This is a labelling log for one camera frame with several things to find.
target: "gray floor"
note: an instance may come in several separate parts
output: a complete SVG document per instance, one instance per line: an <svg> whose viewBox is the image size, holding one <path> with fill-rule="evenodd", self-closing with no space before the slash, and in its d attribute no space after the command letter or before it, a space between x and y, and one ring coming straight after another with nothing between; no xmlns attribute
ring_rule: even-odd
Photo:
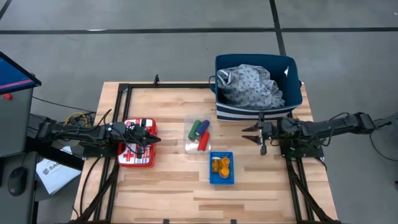
<svg viewBox="0 0 398 224"><path fill-rule="evenodd" d="M277 0L281 26L398 27L398 1ZM273 27L261 0L13 0L0 30ZM315 120L340 112L374 119L398 111L398 32L283 33L305 82ZM42 80L34 95L95 110L104 81L207 80L219 54L278 54L274 33L0 35L0 50ZM34 101L32 112L63 120L71 110ZM391 128L374 134L398 159ZM398 162L367 136L346 134L325 148L339 219L396 223ZM39 223L66 222L78 179L40 203Z"/></svg>

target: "wooden table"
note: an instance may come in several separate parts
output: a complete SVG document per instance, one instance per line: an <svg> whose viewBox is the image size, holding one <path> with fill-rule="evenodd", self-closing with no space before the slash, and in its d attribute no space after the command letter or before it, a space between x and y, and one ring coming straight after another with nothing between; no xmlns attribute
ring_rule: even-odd
<svg viewBox="0 0 398 224"><path fill-rule="evenodd" d="M96 122L108 109L114 108L119 84L104 83ZM293 116L311 121L304 86L302 95L303 104L293 111ZM268 142L267 155L260 156L259 146L241 137L241 130L254 122L218 121L215 106L215 96L210 89L133 89L129 118L154 118L162 141L156 145L153 168L120 168L113 223L161 223L165 218L171 223L229 223L231 219L237 219L238 223L295 222L285 159L280 155L279 147ZM111 122L112 112L107 122ZM183 129L184 117L188 114L212 117L211 150L233 151L234 185L210 185L208 155L185 153ZM76 209L84 179L94 160L85 162L75 200ZM89 176L84 208L97 194L103 161L97 163ZM324 166L312 158L304 158L303 162L310 193L329 216L337 219ZM302 215L306 218L303 198L301 193L299 195ZM107 204L108 195L105 195L100 219L105 217Z"/></svg>

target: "fabric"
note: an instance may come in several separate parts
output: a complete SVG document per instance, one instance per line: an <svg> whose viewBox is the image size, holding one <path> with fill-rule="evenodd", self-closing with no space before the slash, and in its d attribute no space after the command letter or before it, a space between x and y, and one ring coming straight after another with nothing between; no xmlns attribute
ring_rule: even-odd
<svg viewBox="0 0 398 224"><path fill-rule="evenodd" d="M217 71L218 88L226 104L247 109L271 109L285 106L282 91L262 66L245 65Z"/></svg>

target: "green cylinder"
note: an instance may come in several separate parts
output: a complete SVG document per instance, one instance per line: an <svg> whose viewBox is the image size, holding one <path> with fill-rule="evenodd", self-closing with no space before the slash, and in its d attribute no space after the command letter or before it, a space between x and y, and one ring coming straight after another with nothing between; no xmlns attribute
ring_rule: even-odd
<svg viewBox="0 0 398 224"><path fill-rule="evenodd" d="M194 140L194 139L195 139L195 137L196 137L195 131L197 130L197 128L199 127L199 125L201 125L201 121L199 121L199 120L196 120L196 121L193 123L192 129L191 129L191 131L189 132L189 135L188 135L188 138L189 138L189 139L191 139L191 140Z"/></svg>

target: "yellow cable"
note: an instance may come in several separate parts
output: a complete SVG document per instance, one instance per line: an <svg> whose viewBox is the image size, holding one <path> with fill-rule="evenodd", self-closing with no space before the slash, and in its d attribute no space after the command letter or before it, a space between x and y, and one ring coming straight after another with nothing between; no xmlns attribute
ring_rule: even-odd
<svg viewBox="0 0 398 224"><path fill-rule="evenodd" d="M68 118L67 118L67 120L65 121L65 125L66 124L68 124L68 122L69 122L69 119L73 116L73 115L75 115L75 114L79 114L79 115L82 115L82 117L85 119L85 121L86 121L86 128L88 127L88 120L87 120L87 118L86 118L86 116L83 114L83 113L81 113L81 112L76 112L76 113L73 113L73 114L71 114Z"/></svg>

